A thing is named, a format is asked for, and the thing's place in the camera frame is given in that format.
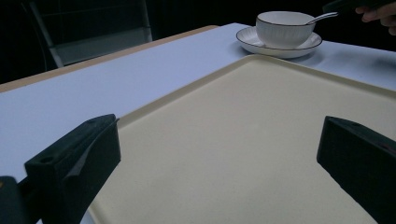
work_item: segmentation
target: bowl rim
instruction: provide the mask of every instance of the bowl rim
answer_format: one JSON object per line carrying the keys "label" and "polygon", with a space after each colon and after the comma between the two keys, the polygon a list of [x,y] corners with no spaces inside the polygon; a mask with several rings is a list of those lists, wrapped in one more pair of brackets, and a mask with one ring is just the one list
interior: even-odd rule
{"label": "bowl rim", "polygon": [[279,23],[274,23],[274,22],[270,22],[270,21],[263,21],[262,19],[259,18],[261,14],[264,14],[264,13],[277,13],[277,12],[282,12],[282,13],[283,13],[283,12],[286,12],[286,13],[293,13],[293,14],[301,14],[301,15],[305,15],[305,16],[311,17],[312,20],[315,18],[315,17],[313,17],[313,16],[311,16],[311,15],[309,15],[309,14],[306,14],[306,13],[303,13],[303,12],[298,12],[298,11],[264,11],[264,12],[262,12],[262,13],[260,13],[260,14],[258,14],[258,15],[256,16],[256,22],[257,22],[257,21],[262,21],[262,22],[264,22],[264,23],[272,24],[272,25],[277,25],[277,26],[312,26],[312,25],[315,25],[315,24],[316,24],[315,22],[309,23],[309,24],[279,24]]}

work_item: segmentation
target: wooden table edge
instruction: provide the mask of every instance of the wooden table edge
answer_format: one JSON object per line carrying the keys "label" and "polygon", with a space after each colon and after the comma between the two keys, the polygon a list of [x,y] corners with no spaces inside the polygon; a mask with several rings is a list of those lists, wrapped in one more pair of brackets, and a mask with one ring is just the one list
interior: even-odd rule
{"label": "wooden table edge", "polygon": [[117,51],[117,52],[114,52],[114,53],[110,53],[110,54],[107,54],[107,55],[104,55],[104,56],[101,56],[101,57],[97,57],[97,58],[94,58],[94,59],[87,60],[87,61],[84,61],[84,62],[81,62],[81,63],[71,64],[71,65],[68,65],[68,66],[65,66],[65,67],[61,67],[61,68],[57,68],[57,69],[54,69],[54,70],[50,70],[48,72],[44,72],[44,73],[40,73],[40,74],[33,75],[33,76],[30,76],[30,77],[24,77],[24,78],[21,78],[21,79],[18,79],[18,80],[10,81],[10,82],[4,83],[4,84],[0,84],[0,92],[12,91],[12,90],[15,90],[15,89],[20,88],[20,87],[24,87],[24,86],[27,86],[27,85],[30,85],[30,84],[37,83],[39,81],[43,81],[43,80],[50,79],[50,78],[53,78],[53,77],[57,77],[57,76],[60,76],[60,75],[63,75],[63,74],[67,74],[67,73],[76,71],[78,69],[89,67],[89,66],[92,66],[92,65],[95,65],[95,64],[99,64],[99,63],[103,63],[103,62],[106,62],[106,61],[110,61],[110,60],[113,60],[113,59],[116,59],[116,58],[119,58],[119,57],[122,57],[122,56],[125,56],[125,55],[128,55],[128,54],[133,54],[133,53],[136,53],[136,52],[138,52],[140,50],[149,49],[149,48],[152,48],[152,47],[155,47],[155,46],[159,46],[161,44],[165,44],[165,43],[168,43],[168,42],[171,42],[171,41],[174,41],[174,40],[178,40],[180,38],[187,37],[189,35],[196,35],[196,34],[199,34],[201,32],[208,31],[208,30],[211,30],[211,29],[214,29],[214,28],[217,28],[217,27],[218,27],[217,25],[204,26],[204,27],[201,27],[201,28],[198,28],[198,29],[195,29],[195,30],[191,30],[191,31],[185,32],[185,33],[181,33],[181,34],[178,34],[178,35],[172,35],[172,36],[169,36],[169,37],[166,37],[166,38],[163,38],[163,39],[159,39],[159,40],[155,40],[155,41],[152,41],[152,42],[148,42],[146,44],[142,44],[142,45],[139,45],[139,46],[136,46],[136,47],[123,49],[123,50],[120,50],[120,51]]}

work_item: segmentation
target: human hand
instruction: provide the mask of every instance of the human hand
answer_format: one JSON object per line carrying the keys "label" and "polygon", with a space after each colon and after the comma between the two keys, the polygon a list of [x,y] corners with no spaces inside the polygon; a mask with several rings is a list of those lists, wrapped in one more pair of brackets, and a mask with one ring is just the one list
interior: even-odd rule
{"label": "human hand", "polygon": [[396,2],[389,3],[377,9],[357,7],[356,13],[362,14],[363,22],[380,20],[383,26],[388,27],[391,35],[396,35]]}

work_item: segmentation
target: spoon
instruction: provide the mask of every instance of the spoon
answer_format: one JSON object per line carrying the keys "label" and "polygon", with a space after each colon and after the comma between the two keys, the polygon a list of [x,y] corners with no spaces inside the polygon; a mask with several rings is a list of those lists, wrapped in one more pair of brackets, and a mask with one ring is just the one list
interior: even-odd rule
{"label": "spoon", "polygon": [[320,21],[320,20],[323,20],[323,19],[326,19],[326,18],[330,18],[330,17],[335,17],[335,16],[338,16],[338,12],[325,13],[325,14],[322,14],[320,16],[315,17],[312,21],[309,21],[306,24],[312,24],[312,23],[314,23],[316,21]]}

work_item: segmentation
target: beige tray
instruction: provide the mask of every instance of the beige tray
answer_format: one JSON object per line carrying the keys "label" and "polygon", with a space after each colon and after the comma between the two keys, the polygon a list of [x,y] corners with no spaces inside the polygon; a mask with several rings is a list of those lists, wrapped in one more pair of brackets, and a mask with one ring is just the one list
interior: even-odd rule
{"label": "beige tray", "polygon": [[325,116],[396,139],[396,92],[250,55],[120,119],[96,223],[375,223],[317,163]]}

